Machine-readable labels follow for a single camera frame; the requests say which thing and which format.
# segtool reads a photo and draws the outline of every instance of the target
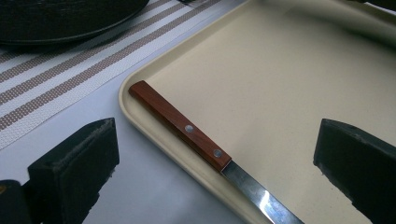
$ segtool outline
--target brown stripe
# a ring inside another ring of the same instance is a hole
[[[99,62],[96,65],[90,67],[89,69],[83,71],[82,73],[76,75],[75,77],[68,79],[66,82],[62,83],[61,85],[51,89],[50,91],[45,92],[44,94],[36,97],[34,100],[11,111],[10,113],[8,113],[5,116],[3,116],[2,118],[0,118],[0,131],[4,130],[6,127],[8,127],[9,125],[18,121],[19,119],[22,119],[26,115],[32,113],[33,111],[38,109],[40,106],[56,99],[57,97],[65,94],[66,92],[74,89],[76,86],[78,86],[79,84],[88,80],[89,78],[95,76],[97,73],[99,73],[100,71],[109,67],[111,64],[118,62],[119,60],[123,59],[125,56],[128,56],[135,50],[140,49],[141,47],[147,45],[147,43],[168,33],[169,31],[173,30],[174,28],[179,26],[184,21],[189,20],[190,18],[199,14],[200,12],[204,11],[205,9],[215,5],[218,1],[219,0],[209,1],[207,4],[200,5],[196,9],[191,10],[191,11],[187,12],[186,14],[178,17],[177,19],[167,23],[165,26],[154,31],[153,33],[140,38],[139,40],[128,45],[126,48],[120,50],[119,52],[117,52],[111,56],[108,56],[107,58],[103,59],[101,62]]]
[[[121,33],[121,34],[115,35],[106,41],[103,41],[99,44],[96,44],[96,45],[90,47],[89,49],[74,56],[73,58],[70,58],[63,63],[59,63],[59,64],[55,65],[54,67],[41,73],[40,75],[38,75],[36,77],[32,77],[31,79],[26,80],[26,81],[22,82],[21,84],[13,87],[7,91],[1,92],[0,93],[0,105],[5,104],[6,102],[18,97],[21,94],[24,94],[25,92],[40,85],[41,83],[44,83],[45,81],[58,76],[59,74],[70,69],[71,67],[74,67],[74,66],[78,65],[79,63],[82,63],[83,61],[91,58],[93,55],[99,53],[100,51],[107,49],[107,48],[121,42],[121,40],[127,38],[128,36],[133,35],[139,31],[145,29],[146,27],[150,26],[154,22],[160,21],[161,19],[169,16],[170,14],[180,10],[183,7],[184,7],[184,5],[182,5],[182,4],[177,4],[173,7],[170,7],[168,9],[166,9],[165,11],[151,17],[150,19],[147,19],[145,21],[138,23],[131,29],[125,31],[126,33]]]
[[[155,2],[153,4],[149,4],[145,8],[143,8],[143,10],[140,11],[136,16],[139,16],[139,15],[144,14],[144,13],[148,13],[152,9],[154,9],[156,7],[160,7],[161,5],[163,5],[163,4],[165,4],[165,3],[169,2],[169,1],[170,0],[157,1],[157,2]],[[69,51],[70,49],[75,48],[78,45],[80,45],[80,43],[62,45],[59,49],[55,49],[55,50],[53,50],[51,52],[47,52],[47,53],[41,54],[38,57],[33,58],[33,59],[31,59],[31,60],[29,60],[27,62],[18,64],[17,66],[12,67],[12,68],[8,69],[7,71],[4,71],[4,72],[0,73],[0,83],[4,82],[6,80],[9,80],[10,78],[13,78],[13,77],[15,77],[17,75],[20,75],[21,73],[26,72],[27,70],[32,69],[32,68],[34,68],[34,67],[36,67],[36,66],[38,66],[38,65],[40,65],[42,63],[45,63],[45,62],[47,62],[47,61],[49,61],[49,60],[51,60],[51,59],[53,59],[53,58],[55,58],[57,56]],[[1,63],[2,60],[6,60],[7,61],[7,60],[9,60],[11,58],[20,56],[20,55],[22,55],[22,52],[26,53],[26,51],[23,51],[23,50],[19,50],[19,51],[20,51],[19,54],[17,54],[16,51],[11,51],[10,53],[5,53],[3,56],[0,56],[0,63]]]

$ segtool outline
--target placemat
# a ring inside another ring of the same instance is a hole
[[[151,0],[133,19],[97,37],[54,46],[0,46],[0,149],[111,78],[241,0],[189,7]]]

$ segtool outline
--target black rubber block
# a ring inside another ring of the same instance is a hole
[[[0,223],[31,224],[23,189],[16,180],[0,180]]]
[[[314,164],[373,223],[396,223],[396,147],[323,119]]]
[[[48,207],[44,223],[82,223],[119,163],[114,119],[82,127],[32,163],[29,188]]]

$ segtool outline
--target wooden knife handle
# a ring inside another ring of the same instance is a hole
[[[225,151],[152,89],[147,82],[135,83],[129,89],[129,93],[176,132],[217,171],[221,172],[231,161],[231,157]]]

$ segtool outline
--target metal rivet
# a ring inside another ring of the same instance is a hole
[[[215,149],[215,150],[213,150],[213,155],[214,155],[216,158],[220,158],[221,155],[222,155],[222,152],[221,152],[220,149]]]
[[[184,130],[186,130],[186,132],[188,133],[192,133],[192,131],[194,131],[194,128],[192,128],[192,126],[189,124],[184,127]]]
[[[0,194],[4,193],[6,189],[7,189],[6,185],[0,185]]]

